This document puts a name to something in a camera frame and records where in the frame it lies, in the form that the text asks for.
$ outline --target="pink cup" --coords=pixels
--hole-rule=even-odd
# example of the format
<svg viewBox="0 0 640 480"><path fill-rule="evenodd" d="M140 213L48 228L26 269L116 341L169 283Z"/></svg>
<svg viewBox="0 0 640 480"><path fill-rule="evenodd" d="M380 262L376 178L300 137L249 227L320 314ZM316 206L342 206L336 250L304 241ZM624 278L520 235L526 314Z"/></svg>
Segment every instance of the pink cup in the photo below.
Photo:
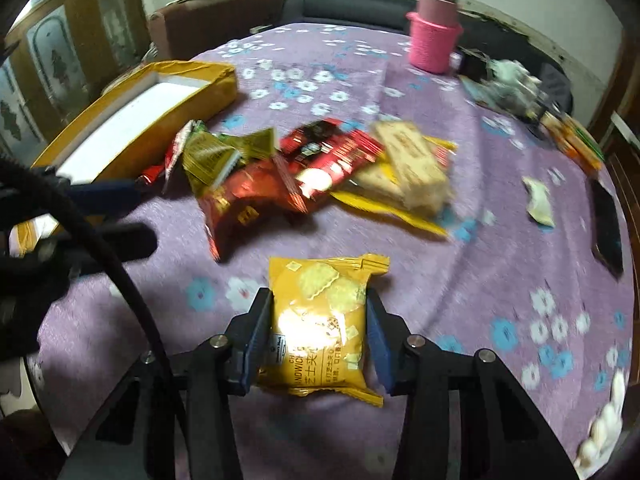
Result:
<svg viewBox="0 0 640 480"><path fill-rule="evenodd" d="M407 18L411 20L409 63L434 74L447 72L449 57L462 33L462 27L427 22L417 12L407 13Z"/></svg>

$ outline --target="black cable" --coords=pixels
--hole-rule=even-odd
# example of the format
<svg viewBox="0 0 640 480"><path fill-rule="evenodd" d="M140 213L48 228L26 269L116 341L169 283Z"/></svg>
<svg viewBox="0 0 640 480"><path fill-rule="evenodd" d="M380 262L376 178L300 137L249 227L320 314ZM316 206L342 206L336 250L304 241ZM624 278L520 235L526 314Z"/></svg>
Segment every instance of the black cable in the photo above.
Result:
<svg viewBox="0 0 640 480"><path fill-rule="evenodd" d="M138 323L142 327L154 353L165 383L168 385L175 416L184 437L186 433L186 414L180 393L171 372L169 358L164 351L158 327L151 312L136 285L131 281L116 253L78 211L71 199L56 189L41 176L6 155L0 153L0 182L32 197L41 204L78 242L84 245L89 255L98 262L111 281L118 287L124 300L129 304Z"/></svg>

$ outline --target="red snack package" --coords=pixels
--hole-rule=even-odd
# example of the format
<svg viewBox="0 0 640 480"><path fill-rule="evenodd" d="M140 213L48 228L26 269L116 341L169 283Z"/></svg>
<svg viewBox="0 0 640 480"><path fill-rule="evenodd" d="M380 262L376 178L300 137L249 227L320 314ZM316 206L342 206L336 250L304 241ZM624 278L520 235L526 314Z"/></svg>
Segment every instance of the red snack package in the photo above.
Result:
<svg viewBox="0 0 640 480"><path fill-rule="evenodd" d="M198 199L205 215L209 249L218 262L229 242L257 220L278 211L306 213L306 202L279 153L233 173Z"/></svg>
<svg viewBox="0 0 640 480"><path fill-rule="evenodd" d="M332 136L341 135L342 131L333 121L321 120L297 127L288 136L280 140L280 151L291 160L291 156L309 143L320 143Z"/></svg>
<svg viewBox="0 0 640 480"><path fill-rule="evenodd" d="M318 155L296 175L302 195L318 199L354 171L375 162L383 150L382 144L360 130L339 138L331 151Z"/></svg>

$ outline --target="purple tablecloth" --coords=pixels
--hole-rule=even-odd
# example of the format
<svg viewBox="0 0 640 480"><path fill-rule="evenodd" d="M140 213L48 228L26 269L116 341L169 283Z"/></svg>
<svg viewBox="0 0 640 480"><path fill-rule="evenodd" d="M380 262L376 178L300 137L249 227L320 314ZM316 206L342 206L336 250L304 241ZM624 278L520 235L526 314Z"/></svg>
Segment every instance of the purple tablecloth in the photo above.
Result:
<svg viewBox="0 0 640 480"><path fill-rule="evenodd" d="M571 459L609 400L617 368L628 370L633 284L618 205L625 274L616 282L591 254L591 215L582 171L539 146L515 120L476 107L455 79L413 69L409 38L360 28L298 24L198 56L236 65L238 102L210 122L234 135L265 126L279 134L323 116L366 128L379 118L415 121L459 144L451 240L432 241L331 204L292 228L260 227L230 262L209 255L193 198L156 199L132 219L149 222L159 249L127 266L168 352L194 348L244 312L266 285L269 256L321 258L365 252L391 257L377 282L386 307L443 348L498 352L529 391ZM523 176L546 183L556 227L527 216ZM613 192L609 175L604 186ZM77 282L40 330L31 360L38 397L59 439L72 447L90 417L146 344L105 276ZM375 374L370 384L377 387ZM338 394L306 399L254 388L232 402L247 479L389 478L404 400L382 409Z"/></svg>

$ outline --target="brown sofa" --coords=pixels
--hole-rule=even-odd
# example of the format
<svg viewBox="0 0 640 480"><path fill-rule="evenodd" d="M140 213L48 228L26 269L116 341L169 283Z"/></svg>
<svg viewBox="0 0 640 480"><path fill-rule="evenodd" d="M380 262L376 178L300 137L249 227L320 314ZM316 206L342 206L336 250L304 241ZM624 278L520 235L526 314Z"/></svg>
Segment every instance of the brown sofa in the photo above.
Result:
<svg viewBox="0 0 640 480"><path fill-rule="evenodd" d="M156 10L148 20L157 60L188 60L229 40L245 38L250 29L271 25L283 0L187 0Z"/></svg>

